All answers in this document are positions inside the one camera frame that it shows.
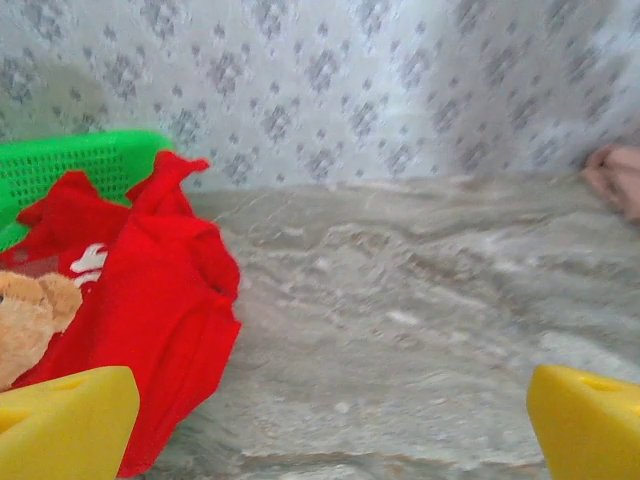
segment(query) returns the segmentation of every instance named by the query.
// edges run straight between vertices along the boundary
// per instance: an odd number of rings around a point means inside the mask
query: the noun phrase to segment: yellow plastic piece
[[[527,408],[553,480],[640,479],[640,386],[540,366]]]
[[[0,479],[113,480],[139,403],[127,367],[0,394]]]

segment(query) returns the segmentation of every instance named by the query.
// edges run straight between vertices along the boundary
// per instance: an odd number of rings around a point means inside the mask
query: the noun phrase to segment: teddy bear print
[[[0,271],[0,392],[40,361],[81,304],[80,289],[63,275]]]

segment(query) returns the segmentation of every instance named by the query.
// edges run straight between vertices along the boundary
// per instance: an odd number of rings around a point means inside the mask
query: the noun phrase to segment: red cloth
[[[176,424],[213,394],[240,329],[238,266],[180,190],[207,167],[161,152],[153,174],[128,193],[130,209],[101,199],[83,173],[68,173],[20,214],[32,229],[0,254],[10,269],[55,258],[60,273],[84,282],[75,319],[14,388],[107,365],[132,369],[141,405],[123,477],[150,468]]]

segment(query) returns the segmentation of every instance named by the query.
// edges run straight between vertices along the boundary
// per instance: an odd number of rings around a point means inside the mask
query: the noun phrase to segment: green plastic basket
[[[154,132],[129,130],[0,145],[0,251],[24,238],[20,211],[43,198],[70,170],[82,170],[100,194],[127,204],[125,193],[153,169],[171,142]]]

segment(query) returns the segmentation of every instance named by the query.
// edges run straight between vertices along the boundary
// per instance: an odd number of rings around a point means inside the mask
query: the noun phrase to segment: marble floor
[[[244,271],[161,479],[548,479],[533,368],[640,382],[640,236],[575,177],[192,197]]]

